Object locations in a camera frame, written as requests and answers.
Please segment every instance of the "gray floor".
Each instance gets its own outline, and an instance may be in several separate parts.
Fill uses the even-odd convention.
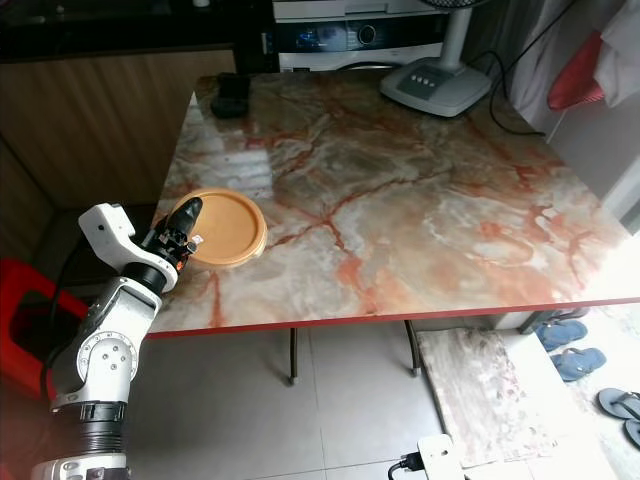
[[[385,478],[441,432],[425,377],[409,375],[402,322],[303,329],[299,341],[293,387],[287,330],[147,342],[127,420],[134,475]]]

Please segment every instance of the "orange plate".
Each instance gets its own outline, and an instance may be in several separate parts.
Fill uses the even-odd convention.
[[[202,210],[191,237],[200,235],[204,241],[191,258],[235,267],[262,253],[267,224],[253,201],[226,188],[201,188],[182,197],[174,210],[193,197],[202,199]]]

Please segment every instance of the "red plastic stool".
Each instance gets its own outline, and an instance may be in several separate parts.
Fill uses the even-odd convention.
[[[11,337],[11,322],[18,312],[21,300],[28,292],[39,292],[51,299],[55,284],[44,275],[18,260],[0,259],[0,373],[25,394],[40,397],[40,371],[42,362],[17,345]],[[88,307],[71,294],[62,291],[58,300],[60,309],[81,321]],[[47,378],[49,397],[55,397],[51,374]]]

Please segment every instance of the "marble tabletop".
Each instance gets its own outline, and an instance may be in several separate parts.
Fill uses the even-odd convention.
[[[268,243],[234,269],[191,261],[152,332],[640,301],[637,245],[541,138],[500,130],[486,100],[454,119],[397,105],[383,74],[260,75],[235,120],[199,81],[156,219],[228,187],[260,206]]]

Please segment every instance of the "fan stand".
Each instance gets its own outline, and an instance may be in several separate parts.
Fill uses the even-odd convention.
[[[491,80],[460,61],[471,11],[451,12],[440,58],[400,67],[382,79],[380,91],[403,105],[443,117],[454,117],[480,100]]]

